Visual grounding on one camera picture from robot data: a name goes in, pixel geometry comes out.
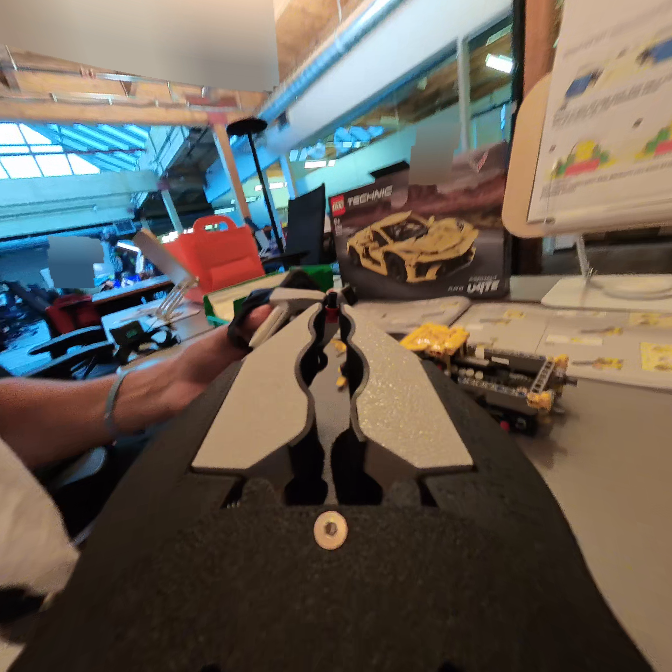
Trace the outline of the black floor lamp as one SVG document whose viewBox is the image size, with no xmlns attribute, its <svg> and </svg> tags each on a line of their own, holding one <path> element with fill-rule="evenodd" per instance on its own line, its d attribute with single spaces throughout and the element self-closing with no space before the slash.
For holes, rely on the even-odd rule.
<svg viewBox="0 0 672 672">
<path fill-rule="evenodd" d="M 284 254 L 285 243 L 284 237 L 281 232 L 281 228 L 275 217 L 275 209 L 270 196 L 270 189 L 267 184 L 267 178 L 264 176 L 264 171 L 261 168 L 259 158 L 257 155 L 257 149 L 255 144 L 255 138 L 257 135 L 261 134 L 267 128 L 267 122 L 257 117 L 247 117 L 232 122 L 226 126 L 226 132 L 229 138 L 236 137 L 246 137 L 250 147 L 251 155 L 253 157 L 253 162 L 255 165 L 255 170 L 257 177 L 259 178 L 259 184 L 261 186 L 262 194 L 264 197 L 265 207 L 269 216 L 269 221 L 271 223 L 273 235 L 277 243 L 277 247 L 281 254 Z"/>
</svg>

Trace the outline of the green storage bin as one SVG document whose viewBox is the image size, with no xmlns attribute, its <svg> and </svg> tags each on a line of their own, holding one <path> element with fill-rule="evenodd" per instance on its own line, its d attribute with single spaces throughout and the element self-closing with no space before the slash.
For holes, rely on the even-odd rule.
<svg viewBox="0 0 672 672">
<path fill-rule="evenodd" d="M 331 264 L 290 267 L 283 272 L 273 272 L 205 294 L 204 312 L 208 321 L 215 327 L 229 324 L 234 318 L 236 311 L 239 310 L 241 302 L 251 292 L 277 288 L 291 271 L 296 270 L 306 272 L 315 281 L 318 289 L 323 292 L 333 287 L 333 269 Z"/>
</svg>

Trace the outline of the open instruction booklet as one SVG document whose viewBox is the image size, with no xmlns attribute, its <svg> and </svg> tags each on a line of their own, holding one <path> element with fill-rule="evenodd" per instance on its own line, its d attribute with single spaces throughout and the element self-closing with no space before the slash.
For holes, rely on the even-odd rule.
<svg viewBox="0 0 672 672">
<path fill-rule="evenodd" d="M 479 348 L 568 357 L 570 376 L 671 390 L 671 315 L 570 310 L 541 304 L 471 302 L 463 297 L 360 302 L 363 314 L 391 335 L 425 323 L 457 325 Z"/>
</svg>

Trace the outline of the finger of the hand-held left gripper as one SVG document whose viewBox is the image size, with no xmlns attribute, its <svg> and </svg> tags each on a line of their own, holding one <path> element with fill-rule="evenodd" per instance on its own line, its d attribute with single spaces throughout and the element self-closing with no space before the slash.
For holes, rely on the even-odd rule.
<svg viewBox="0 0 672 672">
<path fill-rule="evenodd" d="M 321 305 L 326 294 L 319 290 L 274 289 L 270 294 L 270 306 L 281 315 L 298 315 L 312 305 Z"/>
</svg>

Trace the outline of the black device with green lights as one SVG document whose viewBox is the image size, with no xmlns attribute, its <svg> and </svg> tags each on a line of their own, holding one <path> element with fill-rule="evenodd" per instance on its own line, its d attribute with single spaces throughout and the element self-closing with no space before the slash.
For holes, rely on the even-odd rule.
<svg viewBox="0 0 672 672">
<path fill-rule="evenodd" d="M 129 365 L 160 351 L 179 345 L 181 340 L 170 324 L 131 321 L 110 330 L 116 344 L 115 358 L 120 365 Z"/>
</svg>

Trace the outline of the blue wristband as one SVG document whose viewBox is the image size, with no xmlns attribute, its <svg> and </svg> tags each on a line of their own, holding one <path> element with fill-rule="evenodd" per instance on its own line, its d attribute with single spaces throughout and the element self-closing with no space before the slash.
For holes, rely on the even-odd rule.
<svg viewBox="0 0 672 672">
<path fill-rule="evenodd" d="M 120 388 L 129 373 L 129 371 L 122 371 L 115 377 L 105 399 L 104 424 L 108 434 L 114 439 L 122 435 L 122 432 L 114 419 L 114 412 Z"/>
</svg>

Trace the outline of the person's left forearm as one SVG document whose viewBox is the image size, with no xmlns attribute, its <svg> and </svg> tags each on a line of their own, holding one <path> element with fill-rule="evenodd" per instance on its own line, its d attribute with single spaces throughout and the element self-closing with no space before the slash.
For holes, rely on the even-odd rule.
<svg viewBox="0 0 672 672">
<path fill-rule="evenodd" d="M 1 438 L 29 468 L 112 443 L 105 409 L 114 380 L 1 379 Z"/>
</svg>

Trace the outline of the person's left hand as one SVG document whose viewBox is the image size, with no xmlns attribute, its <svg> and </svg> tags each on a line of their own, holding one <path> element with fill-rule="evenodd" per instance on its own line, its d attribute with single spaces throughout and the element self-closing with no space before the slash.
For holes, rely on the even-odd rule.
<svg viewBox="0 0 672 672">
<path fill-rule="evenodd" d="M 248 352 L 231 345 L 227 331 L 228 326 L 213 329 L 173 356 L 130 370 L 114 412 L 122 434 L 139 432 L 180 414 L 228 366 L 245 357 Z"/>
</svg>

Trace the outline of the partly built yellow toy car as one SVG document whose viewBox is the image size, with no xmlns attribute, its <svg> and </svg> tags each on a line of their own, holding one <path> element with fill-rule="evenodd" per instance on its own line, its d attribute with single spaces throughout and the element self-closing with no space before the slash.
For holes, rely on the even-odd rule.
<svg viewBox="0 0 672 672">
<path fill-rule="evenodd" d="M 565 412 L 561 399 L 569 376 L 568 357 L 469 344 L 462 327 L 425 323 L 401 346 L 437 365 L 507 432 L 534 436 L 540 426 Z"/>
</svg>

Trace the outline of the document holder stand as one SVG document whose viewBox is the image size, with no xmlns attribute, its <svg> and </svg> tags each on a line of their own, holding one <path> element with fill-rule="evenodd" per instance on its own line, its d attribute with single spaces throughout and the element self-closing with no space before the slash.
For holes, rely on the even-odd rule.
<svg viewBox="0 0 672 672">
<path fill-rule="evenodd" d="M 520 105 L 502 212 L 505 228 L 520 239 L 575 238 L 580 275 L 559 280 L 541 299 L 541 304 L 559 309 L 671 314 L 671 274 L 597 274 L 588 261 L 584 242 L 584 236 L 589 233 L 643 229 L 671 221 L 580 232 L 547 231 L 543 224 L 528 223 L 551 76 L 552 72 L 535 85 Z"/>
<path fill-rule="evenodd" d="M 173 283 L 171 291 L 159 307 L 155 309 L 155 316 L 159 320 L 170 323 L 188 291 L 198 287 L 198 279 L 182 266 L 166 246 L 148 229 L 140 229 L 132 242 L 140 249 L 143 256 Z"/>
</svg>

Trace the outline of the white t-shirt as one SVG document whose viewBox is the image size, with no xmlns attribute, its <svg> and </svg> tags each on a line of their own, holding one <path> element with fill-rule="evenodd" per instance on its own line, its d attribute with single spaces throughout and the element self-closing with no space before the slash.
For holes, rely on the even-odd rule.
<svg viewBox="0 0 672 672">
<path fill-rule="evenodd" d="M 79 560 L 61 512 L 16 453 L 1 441 L 1 623 L 61 592 Z"/>
</svg>

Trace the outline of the pile of loose building pieces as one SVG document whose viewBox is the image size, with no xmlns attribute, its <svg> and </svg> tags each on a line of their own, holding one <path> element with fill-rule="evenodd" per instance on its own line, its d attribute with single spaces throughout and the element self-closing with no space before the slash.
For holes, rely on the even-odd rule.
<svg viewBox="0 0 672 672">
<path fill-rule="evenodd" d="M 347 346 L 340 339 L 332 339 L 331 344 L 335 355 L 337 356 L 337 380 L 335 382 L 338 391 L 344 391 L 348 387 L 348 363 L 347 363 Z"/>
</svg>

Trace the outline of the red storage bin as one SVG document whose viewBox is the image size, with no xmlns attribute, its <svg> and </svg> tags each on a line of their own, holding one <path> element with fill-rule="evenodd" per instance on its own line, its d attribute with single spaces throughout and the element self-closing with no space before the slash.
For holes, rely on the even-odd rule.
<svg viewBox="0 0 672 672">
<path fill-rule="evenodd" d="M 198 218 L 191 232 L 163 246 L 197 279 L 186 293 L 192 302 L 202 304 L 206 294 L 265 275 L 252 231 L 228 216 Z"/>
</svg>

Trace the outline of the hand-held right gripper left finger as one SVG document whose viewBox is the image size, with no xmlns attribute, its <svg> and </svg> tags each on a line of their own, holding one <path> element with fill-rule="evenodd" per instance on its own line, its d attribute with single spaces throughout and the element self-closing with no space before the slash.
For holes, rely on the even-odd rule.
<svg viewBox="0 0 672 672">
<path fill-rule="evenodd" d="M 206 475 L 262 478 L 282 494 L 293 479 L 290 449 L 310 431 L 315 403 L 300 362 L 316 342 L 321 304 L 253 338 L 230 390 L 192 460 Z"/>
</svg>

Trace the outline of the grey desk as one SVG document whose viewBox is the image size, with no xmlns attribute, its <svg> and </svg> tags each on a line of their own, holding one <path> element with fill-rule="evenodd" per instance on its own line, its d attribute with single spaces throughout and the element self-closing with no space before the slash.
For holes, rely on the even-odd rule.
<svg viewBox="0 0 672 672">
<path fill-rule="evenodd" d="M 157 437 L 96 533 L 108 671 L 670 671 L 671 395 L 586 382 L 515 439 L 439 374 L 474 472 L 338 505 L 343 546 L 266 482 L 187 472 Z"/>
</svg>

